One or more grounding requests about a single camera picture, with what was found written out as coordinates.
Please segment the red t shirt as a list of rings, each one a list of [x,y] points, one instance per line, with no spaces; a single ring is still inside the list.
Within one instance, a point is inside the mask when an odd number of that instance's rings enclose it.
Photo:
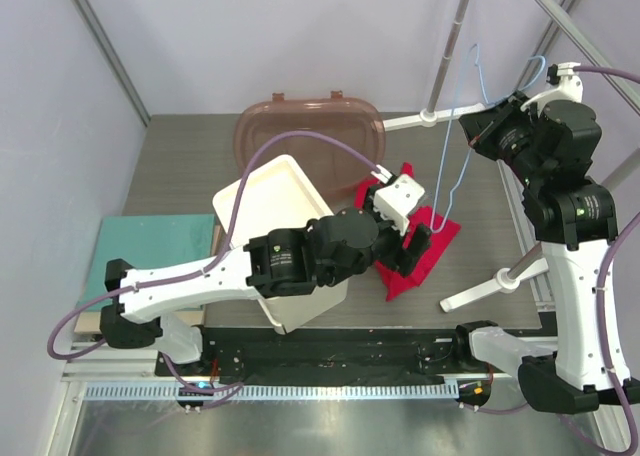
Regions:
[[[439,228],[444,221],[442,215],[434,213],[430,206],[424,206],[418,209],[409,218],[410,235],[413,235],[419,224],[423,224],[425,227],[431,227],[432,217],[435,228]],[[402,277],[398,273],[384,267],[381,263],[376,263],[375,269],[386,287],[386,301],[391,302],[402,294],[420,287],[460,230],[461,225],[459,223],[448,219],[440,232],[430,236],[429,249],[421,256],[413,272],[407,277]]]

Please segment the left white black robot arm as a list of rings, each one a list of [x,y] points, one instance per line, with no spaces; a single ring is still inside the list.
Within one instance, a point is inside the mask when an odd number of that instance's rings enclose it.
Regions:
[[[202,329],[176,317],[184,307],[228,300],[306,297],[376,263],[408,276],[430,247],[430,230],[409,228],[424,188],[406,175],[369,188],[362,207],[252,238],[210,260],[153,270],[125,266],[120,293],[102,308],[100,331],[115,349],[153,348],[190,374],[213,361]]]

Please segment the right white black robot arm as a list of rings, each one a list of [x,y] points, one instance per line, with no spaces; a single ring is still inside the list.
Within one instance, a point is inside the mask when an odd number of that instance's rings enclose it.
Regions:
[[[547,263],[557,349],[521,340],[491,321],[459,325],[451,356],[465,371],[487,363],[517,379],[536,411],[564,415],[639,401],[620,347],[608,272],[618,233],[611,193],[588,177],[602,130],[568,99],[528,103],[521,92],[461,117],[471,149],[504,162],[523,186],[524,212]]]

